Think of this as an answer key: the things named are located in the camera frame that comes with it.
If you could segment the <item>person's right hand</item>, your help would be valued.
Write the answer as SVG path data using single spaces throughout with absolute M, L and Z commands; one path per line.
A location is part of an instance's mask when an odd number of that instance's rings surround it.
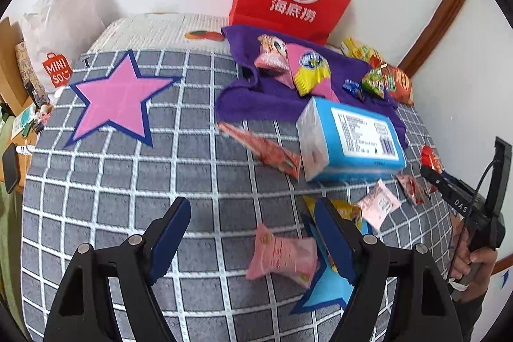
M 473 280 L 466 290 L 459 294 L 457 302 L 466 303 L 484 296 L 488 290 L 491 274 L 497 261 L 497 251 L 489 247 L 482 247 L 473 252 L 468 248 L 469 231 L 463 221 L 454 221 L 451 245 L 454 249 L 453 266 L 450 269 L 450 278 L 454 280 L 468 277 L 472 268 L 478 266 Z

